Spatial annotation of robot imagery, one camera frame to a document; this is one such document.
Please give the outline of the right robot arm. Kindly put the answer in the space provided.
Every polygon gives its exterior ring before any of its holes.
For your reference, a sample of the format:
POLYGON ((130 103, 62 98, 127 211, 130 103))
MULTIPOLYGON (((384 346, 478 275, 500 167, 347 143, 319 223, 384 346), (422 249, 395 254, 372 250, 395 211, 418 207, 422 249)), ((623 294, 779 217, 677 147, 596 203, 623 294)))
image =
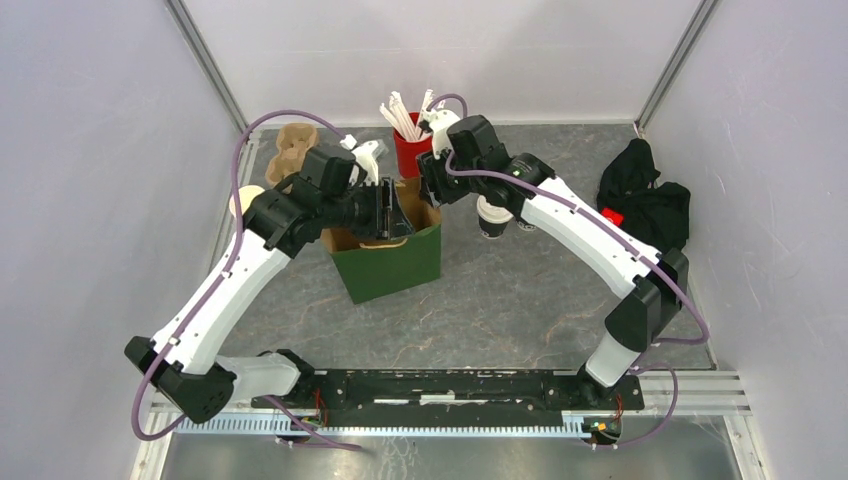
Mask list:
POLYGON ((620 298, 577 382, 585 405, 606 406, 617 396, 619 381, 684 306, 687 259, 678 250, 662 254, 625 233, 538 157, 509 154, 485 117, 436 110, 418 123, 432 136, 431 152, 417 158, 423 199, 440 207, 476 195, 486 236, 501 235, 511 221, 535 227, 591 267, 620 298))

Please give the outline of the stack of paper cups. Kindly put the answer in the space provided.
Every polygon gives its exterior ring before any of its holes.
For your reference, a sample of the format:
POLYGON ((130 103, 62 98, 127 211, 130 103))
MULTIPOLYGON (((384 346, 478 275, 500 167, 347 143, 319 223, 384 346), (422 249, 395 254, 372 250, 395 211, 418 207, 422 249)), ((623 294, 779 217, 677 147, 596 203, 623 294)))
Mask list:
POLYGON ((265 191, 264 187, 253 184, 240 187, 237 195, 231 195, 229 198, 228 209, 230 214, 236 219, 241 218, 251 203, 265 191))

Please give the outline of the black paper coffee cup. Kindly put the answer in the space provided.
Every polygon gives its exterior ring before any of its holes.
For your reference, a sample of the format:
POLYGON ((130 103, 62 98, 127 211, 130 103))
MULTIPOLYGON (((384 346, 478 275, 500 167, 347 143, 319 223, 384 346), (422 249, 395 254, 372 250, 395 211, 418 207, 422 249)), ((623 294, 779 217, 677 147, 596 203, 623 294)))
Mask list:
POLYGON ((532 232, 532 231, 536 230, 535 225, 524 222, 523 220, 517 220, 516 224, 521 230, 526 231, 526 232, 532 232))

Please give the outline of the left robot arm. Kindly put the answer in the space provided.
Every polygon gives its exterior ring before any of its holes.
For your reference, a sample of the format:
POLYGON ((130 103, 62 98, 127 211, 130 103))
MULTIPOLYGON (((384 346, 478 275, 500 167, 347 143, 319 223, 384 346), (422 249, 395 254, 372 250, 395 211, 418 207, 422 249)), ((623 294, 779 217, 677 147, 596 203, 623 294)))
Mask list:
POLYGON ((307 150, 300 171, 275 187, 239 189, 232 203, 239 227, 218 265, 173 320, 125 348, 146 383, 187 419, 202 424, 230 402, 263 395, 295 408, 312 399, 310 368, 293 354, 219 351, 262 289, 323 231, 342 228, 366 241, 414 234, 395 182, 378 174, 385 150, 380 141, 351 150, 318 145, 307 150))

